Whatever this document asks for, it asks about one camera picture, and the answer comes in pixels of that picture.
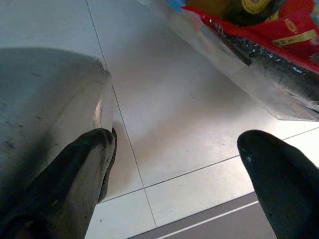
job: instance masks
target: white stripe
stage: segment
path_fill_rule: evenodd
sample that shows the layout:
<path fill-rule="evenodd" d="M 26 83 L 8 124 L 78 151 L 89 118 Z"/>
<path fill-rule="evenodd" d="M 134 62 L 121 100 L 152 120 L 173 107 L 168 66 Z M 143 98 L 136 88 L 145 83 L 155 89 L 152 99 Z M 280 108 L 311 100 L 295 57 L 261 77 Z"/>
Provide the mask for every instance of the white stripe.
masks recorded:
<path fill-rule="evenodd" d="M 228 214 L 231 214 L 231 213 L 234 213 L 234 212 L 236 212 L 236 211 L 242 210 L 242 209 L 244 209 L 244 208 L 250 207 L 250 206 L 255 205 L 255 204 L 257 204 L 257 203 L 258 203 L 258 201 L 255 201 L 255 202 L 253 202 L 253 203 L 247 204 L 247 205 L 242 206 L 242 207 L 240 207 L 240 208 L 236 208 L 236 209 L 234 209 L 234 210 L 231 210 L 231 211 L 229 211 L 229 212 L 227 212 L 227 213 L 220 214 L 220 215 L 218 215 L 218 216 L 216 216 L 216 217 L 209 218 L 209 219 L 207 219 L 207 220 L 205 220 L 205 221 L 202 221 L 202 222 L 196 223 L 196 224 L 194 224 L 194 225 L 191 225 L 191 226 L 189 226 L 189 227 L 180 229 L 180 230 L 175 231 L 175 232 L 173 232 L 173 233 L 166 234 L 166 235 L 164 235 L 164 236 L 162 236 L 162 237 L 160 237 L 160 238 L 157 238 L 157 239 L 164 239 L 164 238 L 170 237 L 170 236 L 172 236 L 172 235 L 175 235 L 175 234 L 184 232 L 184 231 L 189 230 L 189 229 L 191 229 L 191 228 L 194 228 L 194 227 L 197 227 L 197 226 L 199 226 L 199 225 L 202 225 L 202 224 L 205 224 L 205 223 L 207 223 L 207 222 L 210 222 L 210 221 L 212 221 L 212 220 L 221 218 L 221 217 L 223 217 L 223 216 L 226 216 L 226 215 L 228 215 Z"/>

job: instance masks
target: red packaging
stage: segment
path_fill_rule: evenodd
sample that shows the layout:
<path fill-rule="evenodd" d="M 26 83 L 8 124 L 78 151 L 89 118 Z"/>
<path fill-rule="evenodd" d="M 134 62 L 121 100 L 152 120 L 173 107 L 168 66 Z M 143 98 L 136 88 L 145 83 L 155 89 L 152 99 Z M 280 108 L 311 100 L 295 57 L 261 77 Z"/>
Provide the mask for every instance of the red packaging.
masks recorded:
<path fill-rule="evenodd" d="M 312 18 L 314 0 L 287 0 L 277 13 L 277 20 L 239 27 L 191 7 L 208 26 L 215 23 L 230 35 L 247 38 L 268 50 L 319 74 L 319 28 Z"/>

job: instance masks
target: floor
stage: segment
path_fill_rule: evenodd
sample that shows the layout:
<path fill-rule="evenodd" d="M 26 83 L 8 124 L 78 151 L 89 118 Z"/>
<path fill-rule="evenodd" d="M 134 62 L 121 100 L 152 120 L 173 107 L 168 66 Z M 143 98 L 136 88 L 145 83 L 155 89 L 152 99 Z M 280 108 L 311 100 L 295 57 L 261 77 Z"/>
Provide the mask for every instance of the floor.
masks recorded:
<path fill-rule="evenodd" d="M 130 238 L 252 193 L 236 148 L 249 129 L 319 166 L 319 123 L 276 120 L 136 0 L 3 0 L 0 19 L 0 47 L 93 55 L 112 73 L 118 155 L 86 239 Z"/>
<path fill-rule="evenodd" d="M 255 193 L 131 239 L 276 239 Z"/>

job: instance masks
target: white floor tile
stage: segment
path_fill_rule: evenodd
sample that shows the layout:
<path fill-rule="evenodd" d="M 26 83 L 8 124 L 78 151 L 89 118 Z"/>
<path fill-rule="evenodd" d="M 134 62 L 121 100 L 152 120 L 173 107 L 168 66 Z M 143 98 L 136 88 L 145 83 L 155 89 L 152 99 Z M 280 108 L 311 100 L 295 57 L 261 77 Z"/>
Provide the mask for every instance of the white floor tile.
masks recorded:
<path fill-rule="evenodd" d="M 238 155 L 246 130 L 319 126 L 276 120 L 137 1 L 89 4 L 145 186 Z"/>
<path fill-rule="evenodd" d="M 146 189 L 157 226 L 253 192 L 239 157 Z"/>
<path fill-rule="evenodd" d="M 0 47 L 50 47 L 102 58 L 85 0 L 0 1 Z"/>
<path fill-rule="evenodd" d="M 315 166 L 319 167 L 319 129 L 315 129 L 285 140 L 286 143 L 298 148 Z"/>
<path fill-rule="evenodd" d="M 113 127 L 118 136 L 118 148 L 105 200 L 143 188 L 116 99 L 114 99 Z"/>
<path fill-rule="evenodd" d="M 85 239 L 126 239 L 155 228 L 144 190 L 98 204 Z"/>

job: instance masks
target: yellow label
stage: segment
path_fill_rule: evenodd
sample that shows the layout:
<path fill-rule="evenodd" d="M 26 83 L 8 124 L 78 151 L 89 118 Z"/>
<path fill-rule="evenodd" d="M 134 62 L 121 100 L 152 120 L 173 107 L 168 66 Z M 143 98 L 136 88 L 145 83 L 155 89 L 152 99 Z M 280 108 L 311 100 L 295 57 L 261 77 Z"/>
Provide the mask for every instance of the yellow label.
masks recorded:
<path fill-rule="evenodd" d="M 318 38 L 318 35 L 315 30 L 310 30 L 306 31 L 304 33 L 295 35 L 295 36 L 290 36 L 290 37 L 285 37 L 285 38 L 280 38 L 278 40 L 274 40 L 273 43 L 280 45 L 280 46 L 286 46 L 289 44 L 294 44 L 297 42 L 303 42 L 303 41 L 309 41 L 312 39 Z"/>
<path fill-rule="evenodd" d="M 271 0 L 241 0 L 244 9 L 250 14 L 261 13 Z"/>
<path fill-rule="evenodd" d="M 291 31 L 293 34 L 297 34 L 299 32 L 298 27 L 290 19 L 286 18 L 285 24 L 287 28 L 289 29 L 289 31 Z"/>

